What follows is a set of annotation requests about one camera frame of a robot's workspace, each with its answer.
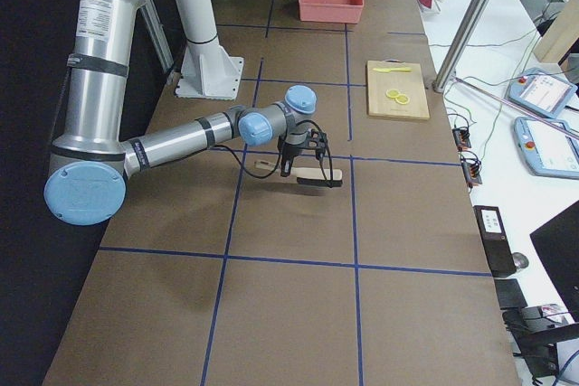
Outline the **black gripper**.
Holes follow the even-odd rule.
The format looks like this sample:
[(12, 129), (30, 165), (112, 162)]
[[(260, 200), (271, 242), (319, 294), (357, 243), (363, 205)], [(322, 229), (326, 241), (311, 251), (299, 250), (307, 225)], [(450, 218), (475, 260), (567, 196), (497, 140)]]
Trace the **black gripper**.
[(311, 134), (309, 132), (279, 136), (277, 148), (281, 157), (280, 175), (282, 177), (289, 177), (291, 175), (294, 158), (300, 155), (303, 149), (308, 147), (310, 139)]

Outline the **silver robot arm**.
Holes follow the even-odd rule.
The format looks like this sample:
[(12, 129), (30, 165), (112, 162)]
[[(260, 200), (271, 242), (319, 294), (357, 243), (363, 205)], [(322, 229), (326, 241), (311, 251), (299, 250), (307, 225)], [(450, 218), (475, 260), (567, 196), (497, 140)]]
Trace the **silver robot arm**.
[[(234, 100), (244, 61), (219, 42), (211, 0), (176, 0), (186, 49), (178, 95)], [(158, 56), (171, 52), (152, 0), (80, 0), (74, 49), (68, 59), (70, 87), (65, 128), (52, 142), (44, 200), (58, 219), (93, 225), (121, 207), (133, 174), (241, 138), (248, 146), (277, 140), (275, 168), (289, 175), (294, 158), (321, 137), (312, 122), (317, 98), (291, 87), (265, 108), (233, 106), (182, 126), (123, 141), (119, 128), (135, 20), (143, 14)]]

